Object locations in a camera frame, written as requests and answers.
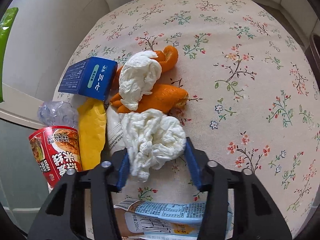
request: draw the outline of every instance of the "metal screw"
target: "metal screw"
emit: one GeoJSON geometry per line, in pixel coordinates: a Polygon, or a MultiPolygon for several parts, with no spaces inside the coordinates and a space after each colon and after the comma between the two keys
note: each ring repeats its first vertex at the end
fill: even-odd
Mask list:
{"type": "Polygon", "coordinates": [[[76,169],[73,169],[73,168],[67,169],[67,174],[68,174],[68,175],[75,174],[76,172],[77,172],[76,169]]]}
{"type": "Polygon", "coordinates": [[[218,163],[215,161],[208,161],[207,165],[211,168],[214,168],[218,166],[218,163]]]}
{"type": "Polygon", "coordinates": [[[243,169],[243,173],[244,173],[245,175],[251,175],[251,174],[252,174],[252,170],[250,170],[250,169],[243,169]]]}
{"type": "Polygon", "coordinates": [[[111,162],[105,161],[101,163],[101,166],[104,168],[110,167],[111,166],[111,162]]]}

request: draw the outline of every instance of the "floral pattern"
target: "floral pattern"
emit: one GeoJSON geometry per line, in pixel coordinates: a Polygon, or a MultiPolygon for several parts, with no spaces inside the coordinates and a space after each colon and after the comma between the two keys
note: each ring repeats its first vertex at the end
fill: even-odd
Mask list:
{"type": "MultiPolygon", "coordinates": [[[[209,159],[236,171],[251,169],[295,236],[319,185],[320,100],[304,53],[289,33],[251,0],[134,0],[92,27],[67,66],[95,56],[121,67],[139,51],[177,48],[176,67],[158,83],[182,87],[189,99],[169,115],[209,159]]],[[[59,93],[59,84],[54,101],[82,104],[81,97],[59,93]]],[[[128,180],[113,202],[126,196],[205,201],[206,193],[190,180],[181,156],[150,169],[144,184],[128,180]]]]}

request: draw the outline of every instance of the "orange peel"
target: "orange peel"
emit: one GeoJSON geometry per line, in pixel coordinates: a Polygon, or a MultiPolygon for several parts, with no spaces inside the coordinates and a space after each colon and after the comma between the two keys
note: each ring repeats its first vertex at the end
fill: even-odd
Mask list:
{"type": "MultiPolygon", "coordinates": [[[[159,64],[161,65],[162,73],[173,69],[178,61],[178,50],[174,46],[166,46],[163,52],[161,50],[155,50],[154,52],[158,57],[153,59],[159,62],[159,64]]],[[[117,70],[116,76],[112,82],[111,89],[119,88],[119,78],[122,68],[123,66],[117,70]]]]}
{"type": "MultiPolygon", "coordinates": [[[[171,85],[155,84],[151,92],[151,95],[143,95],[142,99],[139,102],[138,109],[134,112],[141,113],[150,108],[154,108],[167,114],[173,107],[184,107],[189,97],[187,91],[171,85]]],[[[121,96],[119,95],[119,93],[117,93],[111,98],[110,104],[114,107],[118,107],[118,113],[130,113],[131,111],[124,105],[122,105],[119,98],[121,98],[121,96]]]]}

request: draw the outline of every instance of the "white wall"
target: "white wall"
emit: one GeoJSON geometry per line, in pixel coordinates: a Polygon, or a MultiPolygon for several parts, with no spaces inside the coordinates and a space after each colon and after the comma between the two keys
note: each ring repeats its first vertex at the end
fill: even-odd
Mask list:
{"type": "Polygon", "coordinates": [[[76,47],[109,12],[105,0],[13,0],[19,11],[4,55],[3,83],[51,100],[76,47]]]}

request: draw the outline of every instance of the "crumpled white tissue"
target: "crumpled white tissue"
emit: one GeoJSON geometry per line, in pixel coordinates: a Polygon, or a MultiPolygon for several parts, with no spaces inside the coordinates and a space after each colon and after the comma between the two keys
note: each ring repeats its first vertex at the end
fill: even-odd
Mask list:
{"type": "Polygon", "coordinates": [[[129,110],[138,109],[143,95],[151,95],[151,89],[160,78],[162,68],[154,51],[147,50],[134,54],[123,66],[119,77],[121,103],[129,110]]]}
{"type": "Polygon", "coordinates": [[[119,117],[130,173],[138,181],[147,181],[150,167],[159,170],[165,162],[183,154],[186,134],[177,118],[156,109],[119,114],[119,117]]]}

